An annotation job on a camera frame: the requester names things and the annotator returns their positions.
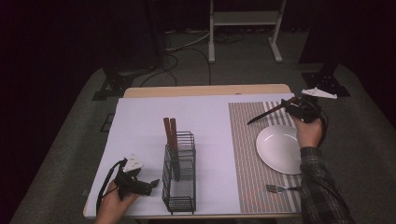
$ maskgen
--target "fork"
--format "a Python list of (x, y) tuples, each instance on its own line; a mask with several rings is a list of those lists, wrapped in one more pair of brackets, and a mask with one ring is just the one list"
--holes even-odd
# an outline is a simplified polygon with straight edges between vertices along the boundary
[(277, 186), (277, 185), (265, 185), (265, 188), (267, 189), (267, 191), (270, 191), (272, 193), (281, 193), (285, 190), (301, 190), (301, 187), (291, 187), (291, 188), (287, 188), (287, 187), (283, 187), (283, 186)]

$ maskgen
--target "human hand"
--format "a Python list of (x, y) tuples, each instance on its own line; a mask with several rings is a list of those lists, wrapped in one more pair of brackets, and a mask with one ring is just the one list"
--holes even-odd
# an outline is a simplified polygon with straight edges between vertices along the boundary
[(297, 128), (297, 141), (300, 147), (317, 147), (322, 136), (322, 123), (315, 119), (311, 123), (304, 123), (291, 116)]
[(102, 199), (99, 212), (96, 216), (95, 224), (116, 224), (120, 221), (126, 209), (138, 197), (138, 194), (131, 194), (123, 201), (120, 199), (117, 185), (111, 181), (107, 186), (107, 195)]

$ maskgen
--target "dish rack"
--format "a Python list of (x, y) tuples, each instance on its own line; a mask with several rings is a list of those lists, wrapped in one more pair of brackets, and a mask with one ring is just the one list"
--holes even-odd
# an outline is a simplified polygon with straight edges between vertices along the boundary
[(163, 202), (168, 211), (196, 210), (195, 143), (191, 132), (177, 132), (177, 148), (165, 146), (163, 161)]

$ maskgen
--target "white shelf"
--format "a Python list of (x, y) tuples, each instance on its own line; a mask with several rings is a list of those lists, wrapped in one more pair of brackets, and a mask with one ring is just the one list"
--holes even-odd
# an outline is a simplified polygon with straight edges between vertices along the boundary
[(278, 11), (215, 12), (214, 25), (275, 25)]

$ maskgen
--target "plaid sleeve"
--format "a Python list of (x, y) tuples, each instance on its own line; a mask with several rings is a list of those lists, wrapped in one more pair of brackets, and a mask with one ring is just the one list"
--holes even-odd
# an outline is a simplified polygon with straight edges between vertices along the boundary
[(301, 148), (303, 223), (355, 223), (318, 148)]

